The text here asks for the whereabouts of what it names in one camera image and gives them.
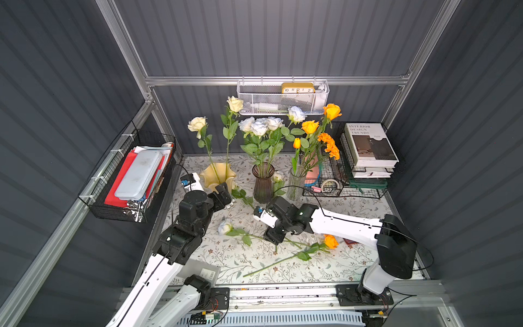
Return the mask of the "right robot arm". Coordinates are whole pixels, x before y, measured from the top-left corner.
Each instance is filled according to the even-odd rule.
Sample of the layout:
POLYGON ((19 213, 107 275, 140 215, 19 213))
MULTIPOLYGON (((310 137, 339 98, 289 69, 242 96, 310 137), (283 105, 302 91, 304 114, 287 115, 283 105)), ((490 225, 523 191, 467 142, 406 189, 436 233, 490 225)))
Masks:
POLYGON ((361 295, 382 295, 396 279, 411 279, 416 271, 419 242, 394 215, 381 219, 361 218, 329 211, 319 204, 300 207, 281 196, 265 207, 256 207, 253 218, 267 226, 264 240, 281 244, 288 234, 324 234, 354 241, 377 252, 377 260, 366 268, 358 286, 361 295))

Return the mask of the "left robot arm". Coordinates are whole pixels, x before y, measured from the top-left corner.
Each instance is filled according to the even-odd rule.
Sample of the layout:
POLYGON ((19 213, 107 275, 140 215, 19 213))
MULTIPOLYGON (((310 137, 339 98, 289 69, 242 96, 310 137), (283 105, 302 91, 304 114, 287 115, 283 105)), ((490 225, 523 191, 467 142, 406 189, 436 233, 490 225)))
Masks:
POLYGON ((167 304, 155 310, 167 287, 202 244, 213 214, 233 202, 226 183, 216 186, 212 193, 206 193, 196 182, 187 187, 177 218, 160 235, 143 274, 108 326, 175 326, 208 302, 211 282, 192 275, 167 304))

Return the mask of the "orange tulip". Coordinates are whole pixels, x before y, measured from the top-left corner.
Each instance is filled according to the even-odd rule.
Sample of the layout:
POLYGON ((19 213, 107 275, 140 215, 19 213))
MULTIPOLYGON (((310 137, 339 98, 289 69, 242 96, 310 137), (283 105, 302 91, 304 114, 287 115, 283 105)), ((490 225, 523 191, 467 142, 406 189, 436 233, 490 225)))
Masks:
POLYGON ((299 175, 299 163, 300 163, 300 150, 301 150, 301 139, 300 138, 294 139, 293 148, 295 150, 295 154, 291 160, 292 174, 297 177, 299 175))

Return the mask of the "yellow orange rose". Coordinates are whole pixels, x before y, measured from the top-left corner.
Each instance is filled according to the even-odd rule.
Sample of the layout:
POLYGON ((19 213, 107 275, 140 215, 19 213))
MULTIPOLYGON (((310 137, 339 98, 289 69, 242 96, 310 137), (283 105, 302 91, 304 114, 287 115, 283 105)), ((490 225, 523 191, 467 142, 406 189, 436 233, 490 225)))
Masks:
POLYGON ((320 121, 317 136, 321 133, 327 133, 326 129, 332 127, 332 121, 341 115, 340 106, 336 104, 328 104, 327 106, 324 106, 324 117, 320 121))

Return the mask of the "large orange marigold stem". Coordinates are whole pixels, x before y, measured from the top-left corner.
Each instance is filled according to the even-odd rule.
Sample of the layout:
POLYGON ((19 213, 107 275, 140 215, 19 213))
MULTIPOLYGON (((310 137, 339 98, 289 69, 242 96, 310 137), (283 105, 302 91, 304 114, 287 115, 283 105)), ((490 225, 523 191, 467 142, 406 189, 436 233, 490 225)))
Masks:
POLYGON ((315 167, 322 166, 328 158, 340 159, 340 150, 336 144, 316 144, 314 147, 311 147, 304 156, 305 163, 303 166, 305 174, 312 171, 315 167))

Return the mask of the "small white rose stem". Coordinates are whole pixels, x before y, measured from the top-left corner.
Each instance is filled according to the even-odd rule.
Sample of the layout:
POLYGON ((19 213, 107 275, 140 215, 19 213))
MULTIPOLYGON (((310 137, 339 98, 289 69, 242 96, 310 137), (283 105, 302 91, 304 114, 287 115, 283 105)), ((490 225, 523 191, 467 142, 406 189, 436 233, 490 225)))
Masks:
POLYGON ((285 180, 280 172, 275 172, 272 176, 272 194, 273 196, 285 194, 285 180))

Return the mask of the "cream white rose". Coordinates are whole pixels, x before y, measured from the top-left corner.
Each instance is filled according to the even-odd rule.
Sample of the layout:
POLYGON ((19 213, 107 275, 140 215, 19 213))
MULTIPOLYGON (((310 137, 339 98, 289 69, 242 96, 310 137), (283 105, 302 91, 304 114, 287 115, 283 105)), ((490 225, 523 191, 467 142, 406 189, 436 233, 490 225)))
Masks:
POLYGON ((198 139, 197 146, 206 150, 212 171, 218 181, 220 181, 217 167, 212 159, 212 135, 207 133, 208 123, 206 117, 193 118, 188 122, 187 128, 190 132, 196 133, 196 138, 198 139))

